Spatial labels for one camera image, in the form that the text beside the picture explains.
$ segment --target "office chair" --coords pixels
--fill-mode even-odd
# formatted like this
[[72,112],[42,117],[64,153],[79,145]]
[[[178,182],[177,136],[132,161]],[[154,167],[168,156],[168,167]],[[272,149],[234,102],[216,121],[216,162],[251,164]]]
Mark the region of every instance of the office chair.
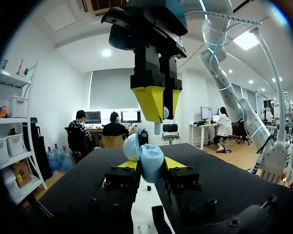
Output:
[[101,148],[123,148],[126,135],[122,134],[119,136],[104,136],[100,134],[99,140]]
[[171,145],[173,140],[179,140],[179,139],[180,139],[180,136],[178,133],[178,125],[177,124],[164,124],[163,125],[162,140],[169,141],[169,144]]
[[245,131],[244,122],[243,121],[240,121],[239,122],[239,136],[242,136],[242,137],[238,137],[238,139],[235,141],[235,142],[238,143],[238,145],[241,143],[241,141],[243,141],[243,142],[246,141],[249,145],[250,145],[250,142],[252,143],[252,140],[251,139],[246,138],[247,133]]
[[79,128],[65,128],[65,130],[67,131],[68,147],[78,163],[89,153],[85,133]]

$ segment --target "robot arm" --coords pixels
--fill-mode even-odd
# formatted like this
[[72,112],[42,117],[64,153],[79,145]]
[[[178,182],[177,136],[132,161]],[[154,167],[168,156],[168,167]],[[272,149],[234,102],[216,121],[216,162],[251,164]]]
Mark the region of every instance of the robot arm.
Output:
[[[293,145],[285,142],[285,112],[279,75],[271,53],[257,27],[250,31],[260,41],[272,67],[280,99],[280,131],[277,142],[272,138],[264,123],[255,113],[245,98],[238,99],[227,74],[219,63],[227,57],[225,41],[227,32],[235,25],[229,26],[233,10],[229,0],[199,1],[205,21],[202,31],[208,48],[200,58],[209,70],[225,102],[229,118],[233,122],[244,120],[246,132],[258,148],[259,156],[254,163],[252,173],[258,169],[267,171],[267,178],[277,183],[280,178],[289,178],[293,164]],[[134,75],[131,76],[131,89],[143,110],[146,120],[162,123],[164,107],[167,118],[173,119],[178,96],[182,90],[181,81],[177,79],[174,57],[185,58],[180,36],[187,33],[186,18],[181,5],[176,0],[131,0],[123,10],[110,9],[102,22],[113,24],[109,42],[112,46],[135,53]],[[259,24],[255,21],[240,20]]]
[[[232,16],[232,6],[229,0],[222,0],[217,7],[216,13]],[[208,49],[201,53],[200,58],[209,70],[210,74],[222,95],[229,118],[233,122],[244,120],[246,132],[249,133],[258,149],[258,158],[254,163],[251,173],[256,174],[262,169],[261,177],[274,183],[280,179],[289,179],[293,166],[293,144],[285,142],[285,119],[281,116],[280,131],[277,142],[272,138],[262,120],[245,98],[238,99],[227,74],[221,69],[219,63],[227,57],[224,47],[227,31],[229,30],[228,19],[206,18],[202,27],[203,36]],[[275,77],[279,77],[271,53],[263,40],[258,28],[252,32],[261,42],[263,50],[267,55]],[[282,94],[282,88],[278,84],[278,93]]]

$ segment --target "woman in white top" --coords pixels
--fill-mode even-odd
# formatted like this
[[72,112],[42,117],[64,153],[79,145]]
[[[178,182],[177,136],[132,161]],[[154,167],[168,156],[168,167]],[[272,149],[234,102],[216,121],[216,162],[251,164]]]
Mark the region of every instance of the woman in white top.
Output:
[[220,144],[219,140],[222,137],[228,137],[232,135],[232,125],[231,120],[229,119],[227,115],[227,111],[225,107],[220,108],[220,117],[216,121],[216,123],[219,125],[217,136],[214,137],[215,144],[218,145],[218,150],[216,152],[222,152],[224,151],[224,147]]
[[268,110],[267,110],[266,119],[267,119],[268,123],[272,122],[272,112],[270,111],[270,108],[268,108]]

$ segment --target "white desk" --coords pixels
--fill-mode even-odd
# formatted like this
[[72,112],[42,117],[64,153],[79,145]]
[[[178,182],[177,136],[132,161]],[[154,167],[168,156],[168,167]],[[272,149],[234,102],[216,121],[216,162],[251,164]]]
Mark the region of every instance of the white desk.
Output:
[[103,128],[86,128],[88,132],[102,132]]
[[194,142],[193,142],[193,128],[195,128],[195,127],[196,128],[201,128],[201,147],[200,147],[200,149],[203,150],[205,128],[210,128],[210,127],[216,128],[217,126],[218,126],[218,124],[216,124],[216,123],[214,123],[214,124],[205,124],[205,125],[201,125],[199,127],[197,127],[196,124],[190,124],[191,134],[190,134],[189,143],[194,146]]

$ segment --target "stool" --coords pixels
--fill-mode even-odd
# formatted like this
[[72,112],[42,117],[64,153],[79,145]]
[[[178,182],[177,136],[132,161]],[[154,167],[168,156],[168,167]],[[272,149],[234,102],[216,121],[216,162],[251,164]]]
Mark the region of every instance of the stool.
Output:
[[177,135],[167,135],[167,136],[162,136],[162,140],[169,141],[169,144],[172,145],[173,140],[179,140],[180,136]]
[[163,125],[163,135],[162,140],[169,141],[169,144],[172,145],[173,140],[179,140],[180,136],[178,133],[178,125],[177,124],[164,124]]
[[232,150],[228,149],[228,140],[231,138],[232,136],[224,136],[223,140],[225,142],[225,146],[224,146],[224,151],[222,153],[224,154],[230,154],[232,152]]

